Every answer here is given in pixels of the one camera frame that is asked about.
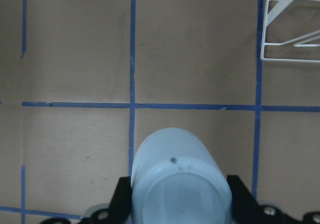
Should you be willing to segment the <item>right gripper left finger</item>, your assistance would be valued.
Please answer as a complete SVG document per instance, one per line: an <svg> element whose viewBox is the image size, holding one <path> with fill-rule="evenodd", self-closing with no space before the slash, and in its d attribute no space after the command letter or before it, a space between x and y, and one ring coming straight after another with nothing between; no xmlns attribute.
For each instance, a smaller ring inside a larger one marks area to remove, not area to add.
<svg viewBox="0 0 320 224"><path fill-rule="evenodd" d="M131 215L131 178L121 177L110 203L90 207L79 223L129 223Z"/></svg>

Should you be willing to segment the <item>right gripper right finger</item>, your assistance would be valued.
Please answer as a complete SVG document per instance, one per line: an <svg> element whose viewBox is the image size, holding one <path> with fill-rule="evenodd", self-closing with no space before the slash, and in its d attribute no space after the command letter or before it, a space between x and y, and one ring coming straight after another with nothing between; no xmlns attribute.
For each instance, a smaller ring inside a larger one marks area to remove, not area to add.
<svg viewBox="0 0 320 224"><path fill-rule="evenodd" d="M307 212L301 220L284 213L270 204L259 204L237 175L228 175L227 182L232 193L232 215L241 224L301 224L319 223L318 211Z"/></svg>

